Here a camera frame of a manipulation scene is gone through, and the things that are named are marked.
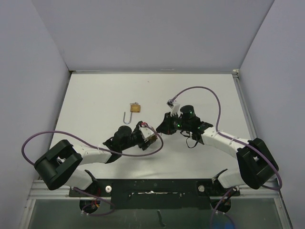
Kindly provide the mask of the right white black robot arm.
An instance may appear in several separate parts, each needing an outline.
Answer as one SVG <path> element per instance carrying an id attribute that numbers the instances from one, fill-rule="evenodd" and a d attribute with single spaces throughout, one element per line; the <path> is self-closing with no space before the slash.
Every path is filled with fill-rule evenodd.
<path id="1" fill-rule="evenodd" d="M 191 105 L 183 106 L 180 114 L 167 112 L 156 131 L 165 135 L 186 132 L 197 143 L 212 146 L 237 160 L 237 169 L 224 169 L 214 177 L 212 189 L 217 195 L 240 185 L 259 189 L 279 170 L 262 139 L 247 140 L 218 131 L 212 124 L 201 121 Z"/>

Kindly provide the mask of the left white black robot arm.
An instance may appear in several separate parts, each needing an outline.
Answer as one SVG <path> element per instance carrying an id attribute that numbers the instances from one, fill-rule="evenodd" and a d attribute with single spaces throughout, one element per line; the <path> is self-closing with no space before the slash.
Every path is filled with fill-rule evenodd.
<path id="1" fill-rule="evenodd" d="M 157 135 L 151 129 L 139 122 L 135 129 L 123 125 L 106 140 L 103 145 L 109 151 L 97 147 L 73 146 L 63 139 L 41 156 L 34 168 L 39 173 L 49 190 L 56 190 L 63 185 L 77 187 L 86 196 L 92 196 L 97 190 L 97 184 L 88 172 L 77 167 L 84 164 L 109 164 L 118 160 L 126 149 L 138 146 L 146 150 L 157 140 Z"/>

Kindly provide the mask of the brass padlock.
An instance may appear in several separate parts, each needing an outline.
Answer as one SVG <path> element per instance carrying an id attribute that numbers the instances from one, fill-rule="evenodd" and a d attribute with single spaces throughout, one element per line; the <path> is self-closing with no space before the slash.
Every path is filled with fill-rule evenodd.
<path id="1" fill-rule="evenodd" d="M 135 102 L 135 103 L 131 103 L 130 104 L 130 116 L 129 116 L 129 120 L 126 120 L 126 112 L 124 112 L 123 114 L 123 123 L 128 125 L 131 123 L 132 121 L 132 116 L 134 113 L 140 113 L 141 112 L 141 106 Z"/>
<path id="2" fill-rule="evenodd" d="M 157 137 L 156 134 L 151 135 L 151 136 L 148 138 L 148 140 L 149 140 L 151 143 L 155 142 L 157 139 L 158 139 L 158 137 Z"/>

